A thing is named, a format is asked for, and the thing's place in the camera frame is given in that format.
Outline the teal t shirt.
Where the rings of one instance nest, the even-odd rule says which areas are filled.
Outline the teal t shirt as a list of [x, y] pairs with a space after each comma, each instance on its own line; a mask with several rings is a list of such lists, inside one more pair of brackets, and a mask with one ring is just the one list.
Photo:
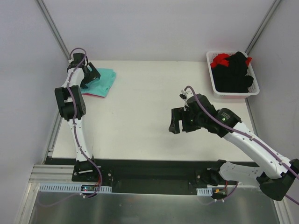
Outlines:
[[113, 69], [97, 68], [100, 78], [88, 83], [86, 89], [81, 89], [81, 93], [90, 93], [106, 97], [115, 79], [116, 72]]

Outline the pink t shirt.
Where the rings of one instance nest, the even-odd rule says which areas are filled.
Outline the pink t shirt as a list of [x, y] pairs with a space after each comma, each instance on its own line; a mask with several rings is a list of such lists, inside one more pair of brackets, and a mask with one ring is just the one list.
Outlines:
[[99, 96], [99, 95], [95, 95], [95, 94], [90, 94], [90, 93], [82, 93], [82, 95], [91, 96], [91, 97], [97, 97], [97, 98], [105, 98], [103, 96]]

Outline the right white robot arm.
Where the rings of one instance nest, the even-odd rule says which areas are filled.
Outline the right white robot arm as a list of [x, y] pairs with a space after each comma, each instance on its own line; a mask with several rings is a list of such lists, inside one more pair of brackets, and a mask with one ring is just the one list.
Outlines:
[[235, 181], [258, 187], [266, 196], [281, 201], [294, 180], [299, 176], [298, 159], [290, 160], [276, 152], [228, 108], [220, 110], [209, 102], [206, 96], [182, 91], [179, 95], [184, 106], [173, 108], [169, 132], [189, 133], [201, 128], [232, 143], [251, 158], [257, 167], [237, 165], [218, 160], [218, 166], [201, 174], [207, 184], [217, 186], [223, 181]]

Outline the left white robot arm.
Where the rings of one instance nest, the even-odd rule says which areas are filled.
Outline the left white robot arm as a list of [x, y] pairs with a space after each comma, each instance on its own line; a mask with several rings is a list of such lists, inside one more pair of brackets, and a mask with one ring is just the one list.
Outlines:
[[89, 134], [84, 128], [86, 105], [81, 88], [100, 78], [100, 73], [88, 61], [86, 53], [71, 52], [67, 67], [67, 78], [61, 87], [55, 88], [54, 93], [60, 116], [67, 122], [76, 153], [74, 172], [93, 182], [99, 176], [92, 153], [92, 142], [87, 140]]

